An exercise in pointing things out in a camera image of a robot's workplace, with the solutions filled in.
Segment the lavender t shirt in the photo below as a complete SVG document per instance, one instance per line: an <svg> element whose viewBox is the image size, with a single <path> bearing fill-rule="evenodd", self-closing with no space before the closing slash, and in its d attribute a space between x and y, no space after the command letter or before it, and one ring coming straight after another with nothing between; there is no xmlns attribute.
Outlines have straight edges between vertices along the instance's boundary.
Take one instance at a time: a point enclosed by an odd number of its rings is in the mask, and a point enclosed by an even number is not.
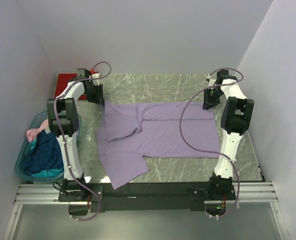
<svg viewBox="0 0 296 240"><path fill-rule="evenodd" d="M102 105L96 131L99 159L117 189L149 171L145 157L217 158L220 142L212 110L202 102Z"/></svg>

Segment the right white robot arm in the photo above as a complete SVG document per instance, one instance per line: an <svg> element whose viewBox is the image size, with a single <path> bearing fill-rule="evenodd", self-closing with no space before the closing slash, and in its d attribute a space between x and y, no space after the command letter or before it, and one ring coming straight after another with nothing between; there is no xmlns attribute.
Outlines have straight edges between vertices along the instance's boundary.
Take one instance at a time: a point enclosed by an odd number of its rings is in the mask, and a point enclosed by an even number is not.
<svg viewBox="0 0 296 240"><path fill-rule="evenodd" d="M217 200L225 189L232 185L233 163L239 143L248 130L252 118L254 101L241 91L237 77L229 73L230 68L216 70L216 79L208 79L208 88L204 91L203 109L209 110L220 104L220 97L225 96L226 105L221 116L223 140L218 163L209 179L207 194Z"/></svg>

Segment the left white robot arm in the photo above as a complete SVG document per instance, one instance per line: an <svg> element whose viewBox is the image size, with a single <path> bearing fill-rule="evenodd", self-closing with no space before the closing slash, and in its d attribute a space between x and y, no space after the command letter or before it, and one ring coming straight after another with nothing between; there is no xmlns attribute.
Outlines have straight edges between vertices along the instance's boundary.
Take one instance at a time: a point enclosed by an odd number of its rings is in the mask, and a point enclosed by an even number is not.
<svg viewBox="0 0 296 240"><path fill-rule="evenodd" d="M89 102L102 104L103 84L100 81L110 74L111 71L101 75L94 68L79 68L63 91L46 103L48 126L61 150L64 186L76 201L84 200L88 194L77 150L79 115L76 102L85 95Z"/></svg>

